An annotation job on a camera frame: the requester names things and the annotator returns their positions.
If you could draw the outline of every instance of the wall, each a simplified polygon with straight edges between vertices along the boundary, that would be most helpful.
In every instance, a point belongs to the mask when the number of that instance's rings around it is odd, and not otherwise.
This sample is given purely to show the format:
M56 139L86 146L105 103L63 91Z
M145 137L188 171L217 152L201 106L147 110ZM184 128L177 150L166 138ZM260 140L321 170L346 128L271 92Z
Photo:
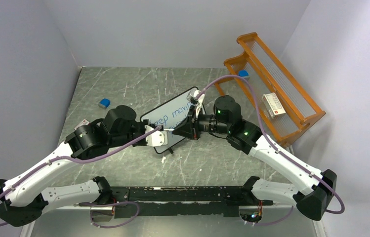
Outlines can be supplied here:
M282 60L327 111L294 149L338 174L328 236L370 236L370 0L311 1Z
M310 0L45 0L81 66L221 68L258 32L280 55Z
M0 0L0 178L55 149L78 73L41 0ZM0 236L20 230L1 227Z

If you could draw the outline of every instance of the whiteboard frame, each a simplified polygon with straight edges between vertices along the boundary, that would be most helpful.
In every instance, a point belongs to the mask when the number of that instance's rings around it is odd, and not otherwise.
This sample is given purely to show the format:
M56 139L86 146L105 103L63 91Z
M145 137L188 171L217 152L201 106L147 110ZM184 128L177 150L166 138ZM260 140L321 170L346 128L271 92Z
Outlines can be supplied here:
M140 121L141 121L141 122L143 121L143 119L142 119L142 118L143 118L145 115L149 114L150 112L152 112L152 111L154 111L154 110L158 109L159 107L161 107L161 106L163 106L163 105L166 105L167 103L169 103L170 101L172 101L172 100L176 99L177 97L179 97L179 96L181 96L181 95L183 95L183 94L185 94L185 93L189 93L189 91L190 91L190 90L192 90L193 88L196 88L197 90L199 90L199 89L198 89L198 87L196 87L196 86L192 86L191 88L189 88L189 89L185 90L184 92L182 92L182 93L180 93L180 94L176 95L175 97L171 98L170 100L168 100L168 101L166 101L166 102L162 103L161 105L159 105L159 106L157 106L157 107L154 107L152 110L150 110L150 111L148 111L148 112L144 113L144 114L140 117ZM203 110L203 111L202 111L202 113L206 115L206 110L205 110L204 104L202 104L202 110ZM181 140L179 140L178 142L176 142L175 144L171 145L169 148L167 148L166 150L164 150L164 151L162 151L162 152L160 152L160 153L159 153L159 152L157 152L156 147L154 147L154 151L155 151L157 154L163 154L165 151L168 151L168 150L169 150L169 149L171 149L173 146L175 146L175 145L177 145L179 142L183 141L183 139L185 139L185 137L183 137Z

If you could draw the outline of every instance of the blue eraser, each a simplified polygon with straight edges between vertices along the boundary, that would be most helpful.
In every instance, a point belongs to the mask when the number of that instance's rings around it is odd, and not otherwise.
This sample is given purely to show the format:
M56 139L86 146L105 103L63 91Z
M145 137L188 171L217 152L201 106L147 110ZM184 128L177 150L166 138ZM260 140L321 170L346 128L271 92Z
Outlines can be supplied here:
M103 100L101 100L99 102L98 106L103 108L103 109L106 109L109 106L110 103L111 102L108 99L104 98Z
M247 73L247 71L246 71L246 70L241 70L241 71L239 72L239 76L241 76L241 77L248 77L248 76L249 76L249 73Z

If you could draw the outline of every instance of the floor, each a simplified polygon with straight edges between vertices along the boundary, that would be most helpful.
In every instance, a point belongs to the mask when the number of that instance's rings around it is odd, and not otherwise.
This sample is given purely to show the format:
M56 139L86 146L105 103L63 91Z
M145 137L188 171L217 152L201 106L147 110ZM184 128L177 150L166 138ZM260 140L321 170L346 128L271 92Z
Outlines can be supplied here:
M228 74L215 68L96 68L82 69L73 99L67 112L60 142L73 132L83 119L103 118L117 105L128 105L137 119L177 94L197 86L202 89L210 81ZM258 124L255 110L234 81L222 84L242 107L243 118ZM219 96L213 87L206 93L205 108L211 114ZM109 108L97 106L102 98L111 101ZM242 185L250 176L288 182L265 163L233 149L225 140L206 134L198 141L187 140L173 147L174 153L156 154L150 147L127 148L105 160L79 166L68 172L53 186L66 186L105 176L111 186L216 186ZM288 208L265 211L266 221L281 218ZM251 227L239 218L210 216L138 217L115 230L101 230L89 225L87 211L55 210L37 220L32 236L231 236L235 233L259 236L313 237L313 222L298 211L273 227Z

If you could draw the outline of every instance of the white box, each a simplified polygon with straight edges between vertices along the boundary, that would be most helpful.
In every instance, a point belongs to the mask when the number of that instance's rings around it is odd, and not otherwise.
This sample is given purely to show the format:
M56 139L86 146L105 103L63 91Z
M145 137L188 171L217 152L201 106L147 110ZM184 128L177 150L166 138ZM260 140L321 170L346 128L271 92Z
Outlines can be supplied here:
M265 104L272 119L285 114L285 110L275 93L263 94L262 102Z

